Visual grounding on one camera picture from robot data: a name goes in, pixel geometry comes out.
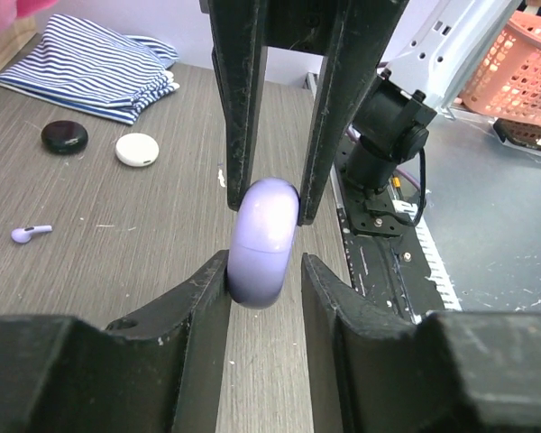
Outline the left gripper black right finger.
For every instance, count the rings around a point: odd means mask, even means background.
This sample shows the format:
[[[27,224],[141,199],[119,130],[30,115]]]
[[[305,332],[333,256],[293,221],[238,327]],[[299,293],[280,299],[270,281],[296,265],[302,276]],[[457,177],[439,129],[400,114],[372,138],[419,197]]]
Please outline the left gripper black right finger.
[[[541,313],[374,306],[317,256],[301,261],[318,432],[541,432]]]

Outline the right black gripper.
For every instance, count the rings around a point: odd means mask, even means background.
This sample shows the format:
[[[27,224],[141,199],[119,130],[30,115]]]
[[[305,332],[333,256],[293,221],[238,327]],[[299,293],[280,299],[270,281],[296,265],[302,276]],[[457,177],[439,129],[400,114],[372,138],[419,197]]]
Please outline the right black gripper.
[[[273,48],[325,55],[299,192],[298,223],[309,226],[337,146],[371,90],[377,65],[407,5],[393,0],[208,3],[212,61],[225,117],[229,208],[240,207],[251,185],[267,61],[265,36]]]

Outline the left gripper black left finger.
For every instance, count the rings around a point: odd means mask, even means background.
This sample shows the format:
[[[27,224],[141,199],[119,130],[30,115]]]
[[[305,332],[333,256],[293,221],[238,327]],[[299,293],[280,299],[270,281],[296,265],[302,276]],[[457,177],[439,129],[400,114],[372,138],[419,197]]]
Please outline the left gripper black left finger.
[[[227,251],[100,329],[0,316],[0,432],[212,432],[231,299]]]

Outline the purple earbud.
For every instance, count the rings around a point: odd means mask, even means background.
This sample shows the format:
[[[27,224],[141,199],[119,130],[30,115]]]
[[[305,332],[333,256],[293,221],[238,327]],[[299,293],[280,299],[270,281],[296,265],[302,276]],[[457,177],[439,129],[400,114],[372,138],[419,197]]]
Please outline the purple earbud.
[[[52,226],[28,226],[15,228],[11,232],[11,239],[17,244],[29,243],[35,235],[42,235],[51,233]]]

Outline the white earbud charging case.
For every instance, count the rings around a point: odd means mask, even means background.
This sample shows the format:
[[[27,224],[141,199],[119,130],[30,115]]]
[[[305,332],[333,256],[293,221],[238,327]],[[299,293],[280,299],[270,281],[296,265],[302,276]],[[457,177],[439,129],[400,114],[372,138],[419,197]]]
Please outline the white earbud charging case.
[[[115,155],[118,160],[134,168],[153,164],[157,160],[159,152],[158,143],[148,134],[126,134],[120,137],[115,144]]]

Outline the black round earbud case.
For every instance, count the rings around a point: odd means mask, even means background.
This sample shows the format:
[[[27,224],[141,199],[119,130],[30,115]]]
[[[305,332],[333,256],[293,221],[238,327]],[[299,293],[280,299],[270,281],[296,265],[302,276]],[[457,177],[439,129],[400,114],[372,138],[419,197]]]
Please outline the black round earbud case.
[[[59,120],[42,128],[41,142],[45,149],[51,153],[70,155],[86,149],[88,133],[87,129],[80,123]]]

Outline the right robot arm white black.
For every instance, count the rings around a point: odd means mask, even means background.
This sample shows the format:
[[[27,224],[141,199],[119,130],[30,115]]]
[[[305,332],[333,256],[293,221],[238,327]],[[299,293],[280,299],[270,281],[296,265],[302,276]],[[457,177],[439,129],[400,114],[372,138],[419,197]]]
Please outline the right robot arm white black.
[[[441,1],[390,61],[382,56],[403,1],[204,1],[225,116],[227,203],[251,184],[267,50],[322,57],[299,189],[298,222],[311,224],[340,139],[350,126],[389,149],[419,134],[424,109],[448,106],[516,11],[514,1]]]

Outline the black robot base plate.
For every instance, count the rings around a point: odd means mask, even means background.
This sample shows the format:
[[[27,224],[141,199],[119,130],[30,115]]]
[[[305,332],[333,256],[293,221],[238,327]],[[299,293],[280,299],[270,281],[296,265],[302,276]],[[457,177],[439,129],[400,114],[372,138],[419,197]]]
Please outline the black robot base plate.
[[[351,286],[376,306],[418,323],[428,312],[446,308],[436,284],[428,279],[430,269],[417,240],[417,226],[396,220],[416,215],[417,197],[406,197],[412,188],[403,188],[397,177],[372,198],[346,182],[346,163],[354,146],[345,137],[331,169]]]

